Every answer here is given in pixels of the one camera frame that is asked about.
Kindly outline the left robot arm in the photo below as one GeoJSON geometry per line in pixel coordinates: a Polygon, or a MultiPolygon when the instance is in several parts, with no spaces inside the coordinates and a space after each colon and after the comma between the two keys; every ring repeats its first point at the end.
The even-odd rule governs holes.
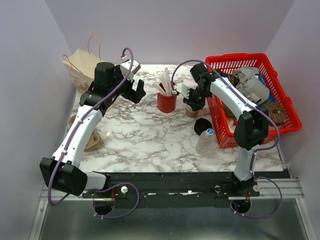
{"type": "Polygon", "coordinates": [[[80,97],[77,115],[65,139],[50,158],[44,157],[39,164],[47,187],[74,196],[86,190],[93,190],[101,198],[110,194],[111,185],[105,175],[80,170],[81,158],[96,126],[117,97],[137,104],[145,96],[143,80],[133,89],[134,75],[140,68],[136,60],[96,65],[94,80],[80,97]]]}

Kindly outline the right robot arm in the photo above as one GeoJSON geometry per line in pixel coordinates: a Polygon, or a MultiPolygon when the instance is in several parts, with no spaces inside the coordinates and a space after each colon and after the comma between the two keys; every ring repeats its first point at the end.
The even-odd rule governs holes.
{"type": "Polygon", "coordinates": [[[248,100],[231,83],[229,76],[215,69],[208,71],[203,62],[195,64],[190,73],[197,87],[180,93],[183,95],[183,102],[193,112],[203,109],[205,98],[215,95],[237,119],[233,135],[238,145],[238,160],[232,174],[230,191],[236,196],[241,196],[254,182],[256,153],[262,150],[261,145],[269,135],[268,123],[271,119],[268,109],[248,100]]]}

